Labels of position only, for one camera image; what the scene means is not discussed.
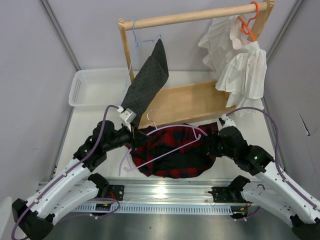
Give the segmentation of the red plaid skirt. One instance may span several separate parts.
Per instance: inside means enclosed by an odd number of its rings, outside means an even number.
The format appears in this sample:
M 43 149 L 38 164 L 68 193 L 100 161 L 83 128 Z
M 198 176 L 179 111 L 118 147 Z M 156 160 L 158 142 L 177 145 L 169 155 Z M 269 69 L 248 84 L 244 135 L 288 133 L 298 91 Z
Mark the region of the red plaid skirt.
M 208 154 L 209 138 L 218 131 L 218 123 L 211 122 L 192 128 L 148 126 L 140 130 L 151 139 L 129 153 L 137 169 L 147 177 L 187 179 L 200 176 L 215 163 Z

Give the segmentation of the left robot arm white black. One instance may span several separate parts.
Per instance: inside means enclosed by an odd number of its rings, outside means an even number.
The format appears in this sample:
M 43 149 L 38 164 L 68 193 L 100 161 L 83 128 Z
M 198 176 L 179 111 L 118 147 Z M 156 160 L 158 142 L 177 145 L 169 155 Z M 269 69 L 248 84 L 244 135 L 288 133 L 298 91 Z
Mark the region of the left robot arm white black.
M 30 240 L 43 240 L 61 218 L 82 203 L 105 198 L 117 201 L 108 180 L 94 170 L 107 159 L 107 152 L 123 146 L 136 149 L 149 140 L 136 126 L 123 125 L 116 130 L 113 122 L 100 121 L 63 171 L 27 200 L 18 198 L 12 203 L 14 228 Z

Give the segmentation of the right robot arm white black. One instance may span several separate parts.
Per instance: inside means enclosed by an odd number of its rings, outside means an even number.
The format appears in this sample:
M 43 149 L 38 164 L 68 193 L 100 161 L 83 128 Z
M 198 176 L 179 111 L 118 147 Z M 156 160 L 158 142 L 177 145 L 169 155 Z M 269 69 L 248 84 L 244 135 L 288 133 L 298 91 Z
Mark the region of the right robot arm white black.
M 237 176 L 224 190 L 213 187 L 214 200 L 253 203 L 285 222 L 300 240 L 320 238 L 320 201 L 297 184 L 262 147 L 249 145 L 235 126 L 214 131 L 208 153 L 227 157 L 261 181 Z

